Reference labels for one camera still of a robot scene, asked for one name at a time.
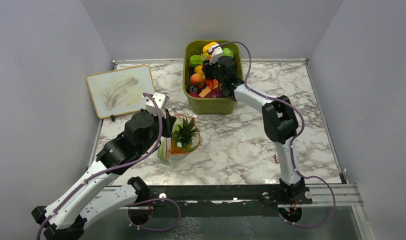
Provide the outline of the orange spiky pineapple toy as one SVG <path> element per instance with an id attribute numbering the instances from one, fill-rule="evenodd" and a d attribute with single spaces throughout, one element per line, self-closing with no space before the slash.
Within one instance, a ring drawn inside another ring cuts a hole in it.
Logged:
<path id="1" fill-rule="evenodd" d="M 195 119 L 177 115 L 170 140 L 170 153 L 179 155 L 193 152 L 201 142 L 200 137 Z"/>

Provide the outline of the clear zip bag orange zipper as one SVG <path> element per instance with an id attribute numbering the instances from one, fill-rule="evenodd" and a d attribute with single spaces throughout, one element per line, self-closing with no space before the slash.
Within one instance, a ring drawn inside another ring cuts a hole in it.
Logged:
<path id="1" fill-rule="evenodd" d="M 197 115 L 176 113 L 170 137 L 163 137 L 157 157 L 164 163 L 174 164 L 197 150 L 202 142 L 201 131 L 196 126 Z"/>

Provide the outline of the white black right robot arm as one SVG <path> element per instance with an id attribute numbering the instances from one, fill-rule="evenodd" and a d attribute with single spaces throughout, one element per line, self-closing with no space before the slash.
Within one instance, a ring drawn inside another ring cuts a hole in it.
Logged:
<path id="1" fill-rule="evenodd" d="M 216 62 L 204 60 L 202 71 L 209 80 L 217 80 L 221 92 L 228 98 L 244 103 L 262 114 L 266 136 L 274 143 L 280 164 L 279 196 L 291 204 L 300 196 L 304 181 L 293 168 L 290 148 L 299 126 L 288 96 L 275 97 L 250 88 L 237 75 L 237 66 L 229 56 L 221 56 Z"/>

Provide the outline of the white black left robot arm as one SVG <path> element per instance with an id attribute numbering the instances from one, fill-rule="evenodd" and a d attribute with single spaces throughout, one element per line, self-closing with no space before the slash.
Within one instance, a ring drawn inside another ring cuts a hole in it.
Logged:
<path id="1" fill-rule="evenodd" d="M 172 135 L 175 121 L 167 110 L 161 115 L 147 110 L 134 113 L 124 130 L 103 146 L 67 192 L 52 204 L 32 210 L 39 224 L 36 239 L 44 236 L 47 240 L 78 240 L 88 227 L 114 210 L 148 203 L 151 189 L 139 176 L 108 195 L 97 195 L 128 168 L 158 150 L 162 138 Z"/>

